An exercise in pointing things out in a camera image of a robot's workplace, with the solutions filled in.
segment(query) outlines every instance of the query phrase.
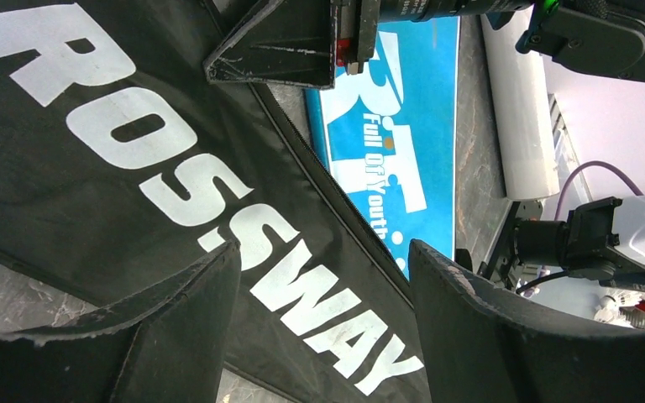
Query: white roll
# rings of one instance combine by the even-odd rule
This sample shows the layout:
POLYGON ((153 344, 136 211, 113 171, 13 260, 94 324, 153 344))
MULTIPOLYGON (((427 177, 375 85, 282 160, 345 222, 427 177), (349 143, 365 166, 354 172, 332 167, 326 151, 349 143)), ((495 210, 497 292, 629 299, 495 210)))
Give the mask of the white roll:
POLYGON ((506 194, 515 201, 543 199, 560 191, 543 58, 515 48, 531 13, 531 8, 516 13, 498 31, 481 17, 506 194))

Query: zipper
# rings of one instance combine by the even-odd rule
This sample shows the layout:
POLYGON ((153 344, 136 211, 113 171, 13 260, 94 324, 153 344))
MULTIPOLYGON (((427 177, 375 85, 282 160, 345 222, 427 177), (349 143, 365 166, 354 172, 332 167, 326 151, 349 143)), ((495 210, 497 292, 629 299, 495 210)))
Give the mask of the zipper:
POLYGON ((269 114, 270 121, 278 128, 278 133, 281 136, 281 139, 286 143, 286 146, 295 154, 296 150, 291 144, 290 137, 292 136, 295 141, 295 144, 298 144, 302 147, 307 157, 312 157, 316 168, 322 172, 322 175, 316 175, 316 172, 309 170, 305 166, 303 159, 299 159, 299 165, 306 171, 306 174, 309 176, 309 179, 313 182, 314 185, 318 186, 318 194, 320 197, 331 207, 338 219, 347 227, 349 234, 353 238, 357 238, 360 246, 369 254, 369 257, 373 260, 377 268, 380 270, 388 281, 396 288, 399 294, 404 298, 404 300, 412 306, 411 300, 411 288, 409 287, 409 282, 399 270, 394 258, 392 257, 389 249, 384 245, 382 240, 377 236, 372 227, 367 223, 367 219, 364 218, 362 212, 349 200, 347 194, 342 190, 338 182, 332 178, 332 176, 325 169, 325 166, 317 157, 317 154, 312 150, 310 144, 305 141, 305 139, 300 134, 300 131, 297 129, 296 125, 292 122, 290 116, 285 109, 281 106, 277 99, 273 96, 272 92, 267 86, 262 84, 249 84, 251 86, 252 92, 259 98, 261 107, 269 114), (277 109, 271 110, 271 105, 275 105, 277 109), (283 118, 282 123, 287 123, 287 126, 290 128, 291 133, 288 134, 286 130, 281 127, 279 119, 276 119, 276 115, 279 115, 283 118), (336 203, 333 202, 326 195, 326 190, 329 189, 333 194, 344 202, 344 205, 353 213, 354 222, 351 220, 345 220, 343 217, 343 212, 339 210, 339 207, 335 206, 336 203))

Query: black cable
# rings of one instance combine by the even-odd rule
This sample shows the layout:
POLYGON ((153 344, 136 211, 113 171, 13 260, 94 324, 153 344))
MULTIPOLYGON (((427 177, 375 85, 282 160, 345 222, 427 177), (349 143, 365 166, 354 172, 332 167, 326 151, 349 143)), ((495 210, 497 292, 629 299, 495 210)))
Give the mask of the black cable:
POLYGON ((541 285, 544 282, 547 282, 547 281, 550 281, 550 280, 555 280, 555 279, 561 279, 563 277, 567 277, 568 275, 569 275, 569 272, 565 271, 565 270, 559 271, 557 273, 552 273, 551 275, 545 275, 543 277, 540 277, 540 278, 537 278, 537 279, 535 279, 533 281, 530 281, 529 283, 525 284, 522 287, 519 287, 516 290, 516 294, 520 295, 523 292, 525 292, 527 290, 530 290, 531 288, 533 288, 533 287, 535 287, 537 285, 541 285))

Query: camera lens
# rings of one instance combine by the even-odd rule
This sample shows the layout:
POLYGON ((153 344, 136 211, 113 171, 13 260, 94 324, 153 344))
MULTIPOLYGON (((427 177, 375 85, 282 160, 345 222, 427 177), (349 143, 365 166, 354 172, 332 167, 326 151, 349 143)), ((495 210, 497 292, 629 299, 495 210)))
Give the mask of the camera lens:
POLYGON ((517 11, 532 0, 382 0, 380 21, 427 21, 436 17, 517 11))

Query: blue book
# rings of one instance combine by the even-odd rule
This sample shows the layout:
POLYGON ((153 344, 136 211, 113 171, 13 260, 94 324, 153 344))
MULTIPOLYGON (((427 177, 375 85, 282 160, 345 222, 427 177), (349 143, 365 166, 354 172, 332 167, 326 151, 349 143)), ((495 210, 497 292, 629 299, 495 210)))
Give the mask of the blue book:
POLYGON ((364 73, 309 91, 318 157, 409 278, 409 242, 453 258, 459 19, 381 24, 364 73))

